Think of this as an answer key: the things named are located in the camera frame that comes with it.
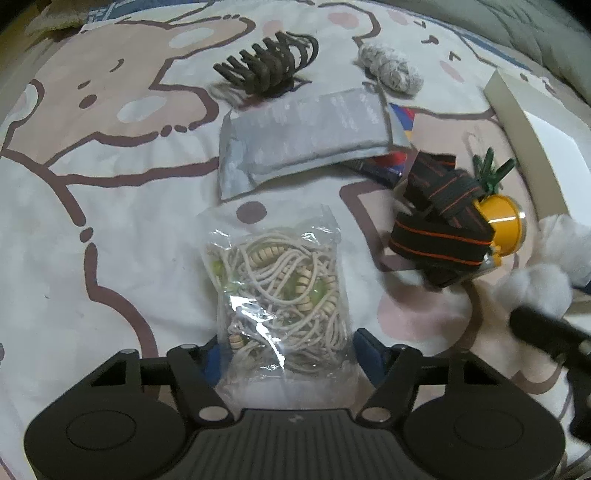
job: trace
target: bedsheet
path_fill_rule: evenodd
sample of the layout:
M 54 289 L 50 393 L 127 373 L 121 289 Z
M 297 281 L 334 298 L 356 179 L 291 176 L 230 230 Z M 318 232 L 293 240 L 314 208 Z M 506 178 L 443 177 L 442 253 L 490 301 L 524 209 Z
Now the bedsheet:
M 416 63 L 422 91 L 388 98 L 407 116 L 408 162 L 424 150 L 454 154 L 470 170 L 472 155 L 489 146 L 499 162 L 512 156 L 482 94 L 496 67 L 553 96 L 546 79 L 505 54 L 444 25 L 354 0 L 182 5 L 87 25 L 0 125 L 0 479 L 33 480 L 21 440 L 28 422 L 114 352 L 162 355 L 215 334 L 216 293 L 200 264 L 195 217 L 219 203 L 224 114 L 261 102 L 229 88 L 212 66 L 277 30 L 311 33 L 320 43 L 290 98 L 371 82 L 355 63 L 367 38 Z M 518 172 L 503 187 L 534 232 Z M 343 233 L 354 328 L 426 355 L 470 348 L 568 425 L 564 371 L 518 344 L 506 312 L 490 299 L 491 285 L 527 261 L 531 235 L 502 268 L 435 293 L 386 246 L 396 213 L 390 191 L 342 166 L 321 168 L 236 200 L 237 218 L 260 221 L 274 213 L 276 198 L 330 206 Z M 421 398 L 437 394 L 426 389 Z M 589 456 L 569 437 L 562 477 L 584 472 Z

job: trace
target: green bead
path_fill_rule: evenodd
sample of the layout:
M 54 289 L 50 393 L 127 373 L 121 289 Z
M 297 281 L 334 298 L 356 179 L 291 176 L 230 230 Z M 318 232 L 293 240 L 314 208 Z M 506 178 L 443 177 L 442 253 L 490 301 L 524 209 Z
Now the green bead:
M 317 278 L 314 282 L 314 286 L 310 292 L 310 301 L 312 305 L 317 305 L 322 298 L 326 295 L 326 284 L 323 280 Z

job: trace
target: cardboard box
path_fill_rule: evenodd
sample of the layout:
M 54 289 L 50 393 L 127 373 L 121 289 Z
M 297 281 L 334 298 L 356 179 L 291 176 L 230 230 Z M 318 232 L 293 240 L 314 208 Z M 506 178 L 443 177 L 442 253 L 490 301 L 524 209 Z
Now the cardboard box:
M 484 93 L 517 155 L 538 218 L 591 226 L 591 131 L 562 103 L 497 70 Z

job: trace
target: pink spot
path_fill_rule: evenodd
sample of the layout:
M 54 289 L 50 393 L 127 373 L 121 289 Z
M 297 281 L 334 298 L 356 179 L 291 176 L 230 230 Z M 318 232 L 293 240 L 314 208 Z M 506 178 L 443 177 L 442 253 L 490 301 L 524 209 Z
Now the pink spot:
M 283 23 L 281 20 L 269 20 L 262 26 L 262 34 L 266 37 L 275 35 L 277 32 L 283 30 Z
M 451 78 L 453 78 L 454 80 L 460 82 L 460 83 L 464 83 L 464 79 L 462 78 L 462 75 L 460 75 L 460 73 L 451 65 L 448 64 L 448 62 L 446 61 L 440 61 L 439 65 L 441 65 L 441 68 L 443 69 L 443 71 L 445 73 L 447 73 Z
M 444 292 L 427 291 L 421 286 L 399 285 L 393 296 L 379 301 L 378 322 L 390 338 L 421 342 L 443 338 L 454 344 L 466 329 L 470 313 L 454 304 Z
M 394 20 L 396 23 L 399 23 L 401 25 L 408 25 L 406 17 L 398 10 L 388 10 L 388 15 L 390 15 L 390 18 Z
M 353 30 L 359 26 L 359 18 L 347 12 L 333 12 L 329 14 L 329 20 L 335 25 L 339 25 L 347 30 Z

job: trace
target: plastic bag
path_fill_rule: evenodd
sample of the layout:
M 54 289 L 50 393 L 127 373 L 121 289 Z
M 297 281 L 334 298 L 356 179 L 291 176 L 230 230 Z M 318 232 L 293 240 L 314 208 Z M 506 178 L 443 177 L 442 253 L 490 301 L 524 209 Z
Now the plastic bag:
M 294 210 L 286 202 L 279 211 L 281 219 L 256 227 L 236 221 L 233 204 L 198 217 L 207 232 L 203 262 L 219 293 L 217 391 L 235 410 L 349 407 L 358 369 L 340 230 L 325 206 Z

